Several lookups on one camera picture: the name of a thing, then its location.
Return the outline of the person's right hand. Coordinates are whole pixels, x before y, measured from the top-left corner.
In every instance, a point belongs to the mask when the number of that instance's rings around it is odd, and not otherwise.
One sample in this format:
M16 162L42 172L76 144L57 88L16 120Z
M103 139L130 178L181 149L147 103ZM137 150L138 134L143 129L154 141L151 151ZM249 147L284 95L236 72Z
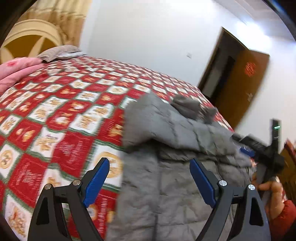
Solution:
M252 175L251 183L256 187L258 191L266 192L269 191L269 200L265 205L266 215L269 221L274 220L283 211L285 204L283 203L283 187L276 181L268 181L262 184L257 182L257 173Z

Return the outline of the red sleeved forearm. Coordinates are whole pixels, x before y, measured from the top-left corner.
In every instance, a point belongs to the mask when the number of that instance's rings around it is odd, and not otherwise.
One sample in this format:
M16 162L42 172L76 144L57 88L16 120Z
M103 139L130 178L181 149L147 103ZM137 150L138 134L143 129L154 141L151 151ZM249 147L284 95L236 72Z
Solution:
M281 214L269 222L271 240L295 240L295 205L287 200Z

